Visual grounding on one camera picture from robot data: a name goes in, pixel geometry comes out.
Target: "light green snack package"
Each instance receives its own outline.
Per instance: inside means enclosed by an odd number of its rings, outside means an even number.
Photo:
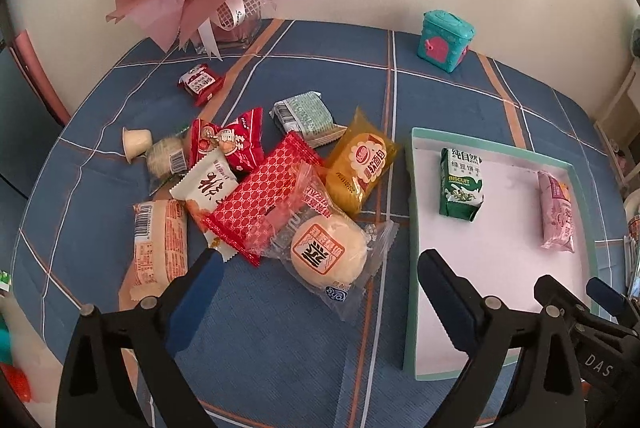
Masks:
[[[482,173],[477,155],[443,148],[440,159],[440,214],[473,221],[482,202]]]

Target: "red patterned wrapper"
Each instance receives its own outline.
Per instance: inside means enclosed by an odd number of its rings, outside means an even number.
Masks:
[[[301,161],[322,166],[321,157],[303,138],[289,132],[258,169],[204,219],[210,230],[238,249],[255,267],[260,265],[260,257],[244,248],[244,239],[260,218],[293,191],[296,176],[290,167]]]
[[[191,128],[191,166],[218,146],[231,169],[252,172],[264,160],[261,139],[262,108],[245,112],[225,126],[196,119]]]
[[[216,74],[206,63],[195,66],[178,81],[178,86],[183,86],[196,98],[196,106],[205,104],[222,89],[224,84],[224,76]]]

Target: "pink snack package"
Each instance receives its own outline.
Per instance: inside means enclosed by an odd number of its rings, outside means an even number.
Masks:
[[[538,172],[542,207],[542,247],[574,252],[574,221],[567,185],[545,172]]]

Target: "table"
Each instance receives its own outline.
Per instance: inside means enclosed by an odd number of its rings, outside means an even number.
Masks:
[[[224,93],[204,117],[223,124],[255,106],[308,90],[339,124],[356,104],[396,141],[412,127],[440,129],[527,148],[571,163],[596,239],[599,275],[622,289],[626,220],[609,159],[580,107],[561,93],[481,54],[452,74],[415,54],[418,36],[368,27],[271,20],[251,49],[223,51]],[[58,138],[18,233],[15,296],[63,360],[82,303],[118,309],[133,250],[132,205],[146,200],[144,161],[128,165],[122,127],[156,140],[189,124],[193,99],[176,87],[202,62],[192,51],[132,48],[96,86]],[[265,114],[263,146],[281,135]],[[319,152],[325,156],[331,145]],[[277,261],[259,269],[236,257],[191,346],[177,362],[220,427],[421,427],[452,381],[417,382],[402,371],[408,299],[408,195],[399,155],[359,220],[400,223],[396,242],[354,324],[342,323]],[[190,263],[204,237],[189,226]],[[485,416],[495,416],[507,367]],[[139,394],[145,397],[144,389]],[[152,407],[144,398],[146,408]],[[162,426],[156,416],[157,426]]]

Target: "toy box lid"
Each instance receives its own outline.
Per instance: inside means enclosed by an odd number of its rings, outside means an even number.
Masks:
[[[430,23],[466,40],[476,35],[474,26],[447,11],[436,10],[424,13],[424,23]]]

